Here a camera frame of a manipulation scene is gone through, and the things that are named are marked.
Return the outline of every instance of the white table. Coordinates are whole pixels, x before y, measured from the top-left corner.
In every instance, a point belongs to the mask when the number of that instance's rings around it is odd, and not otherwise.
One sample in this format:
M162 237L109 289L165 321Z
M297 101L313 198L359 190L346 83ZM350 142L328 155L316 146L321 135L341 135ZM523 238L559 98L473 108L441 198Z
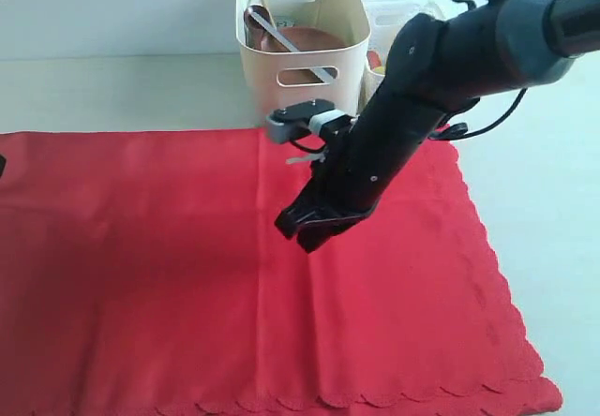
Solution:
M600 55L530 91L490 134L457 144L561 416L600 414ZM513 95L468 115L491 122ZM236 54L0 63L0 132L248 127Z

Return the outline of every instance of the white plastic basket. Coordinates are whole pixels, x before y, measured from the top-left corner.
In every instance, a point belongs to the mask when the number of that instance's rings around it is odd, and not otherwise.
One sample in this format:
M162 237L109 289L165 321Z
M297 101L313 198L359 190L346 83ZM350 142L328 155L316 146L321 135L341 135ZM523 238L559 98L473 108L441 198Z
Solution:
M443 19L442 11L431 1L425 4L414 2L373 2L366 3L365 10L371 29L368 49L380 55L383 65L387 61L387 54L400 29L418 13L426 13L439 20ZM364 65L365 77L363 80L362 100L363 103L367 103L382 83L384 76L371 70L366 57Z
M235 27L246 82L257 104L257 126L271 111L314 98L334 102L342 111L355 115L365 70L368 38L367 14L361 0L311 0L281 2L263 0L271 14L294 20L295 25L315 27L344 40L347 48L318 52L262 52L246 44L244 11L252 0L236 0ZM285 85L281 71L333 67L331 83Z

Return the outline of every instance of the red tablecloth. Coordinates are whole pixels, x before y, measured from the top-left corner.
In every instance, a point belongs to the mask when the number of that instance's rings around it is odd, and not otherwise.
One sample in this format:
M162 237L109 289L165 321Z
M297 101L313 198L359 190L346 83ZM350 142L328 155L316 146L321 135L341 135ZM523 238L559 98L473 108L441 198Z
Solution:
M558 409L447 143L305 254L260 130L0 136L0 415Z

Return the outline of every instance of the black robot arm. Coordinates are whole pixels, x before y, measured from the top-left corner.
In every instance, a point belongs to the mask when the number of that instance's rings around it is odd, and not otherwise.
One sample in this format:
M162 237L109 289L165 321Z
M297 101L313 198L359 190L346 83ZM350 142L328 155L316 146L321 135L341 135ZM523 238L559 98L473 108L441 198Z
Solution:
M354 124L343 124L331 109L315 110L322 101L291 109L305 119L302 136L312 131L326 142L311 163L311 179L276 221L307 252L371 215L426 139L461 140L490 130L528 88L556 82L578 56L600 50L600 0L487 0L481 7L454 1L468 10L445 22L419 14L397 34L382 84ZM443 129L480 97L510 90L520 90L515 104L491 126ZM276 132L281 112L268 118Z

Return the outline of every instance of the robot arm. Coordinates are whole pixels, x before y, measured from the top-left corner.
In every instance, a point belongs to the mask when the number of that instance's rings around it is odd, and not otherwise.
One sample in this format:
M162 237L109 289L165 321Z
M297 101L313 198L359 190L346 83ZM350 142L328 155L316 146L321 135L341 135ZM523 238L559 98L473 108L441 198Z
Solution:
M325 141L311 153L310 180L276 221L307 252L369 217L426 139L461 140L492 129L528 88L556 82L577 57L600 50L600 0L487 0L482 7L454 1L468 11L447 22L419 14L397 34L385 78L354 123L320 100L267 118L275 142L310 133ZM509 90L521 91L491 126L442 130L480 97Z

